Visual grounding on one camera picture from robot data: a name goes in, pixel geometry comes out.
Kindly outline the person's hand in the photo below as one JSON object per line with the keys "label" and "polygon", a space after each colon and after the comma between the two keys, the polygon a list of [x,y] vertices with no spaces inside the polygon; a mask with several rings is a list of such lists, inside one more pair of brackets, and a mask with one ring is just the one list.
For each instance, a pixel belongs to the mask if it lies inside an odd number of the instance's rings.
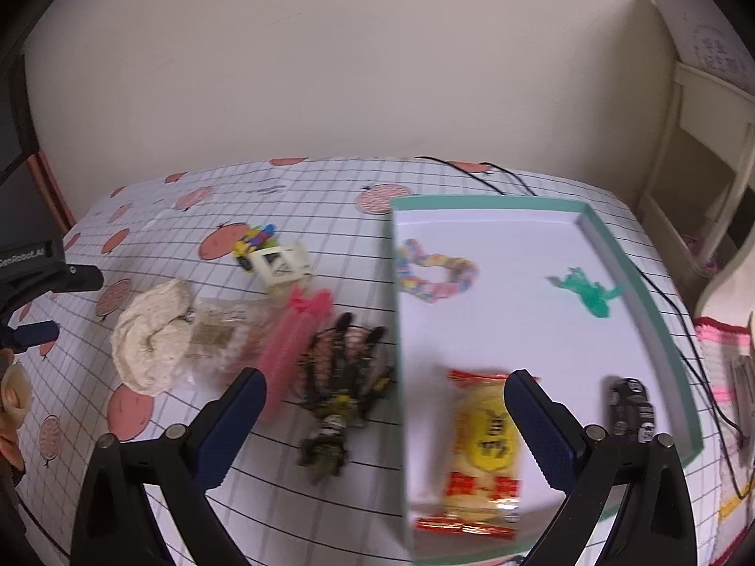
{"label": "person's hand", "polygon": [[10,349],[1,350],[1,456],[18,473],[25,472],[18,431],[31,410],[32,386],[28,373]]}

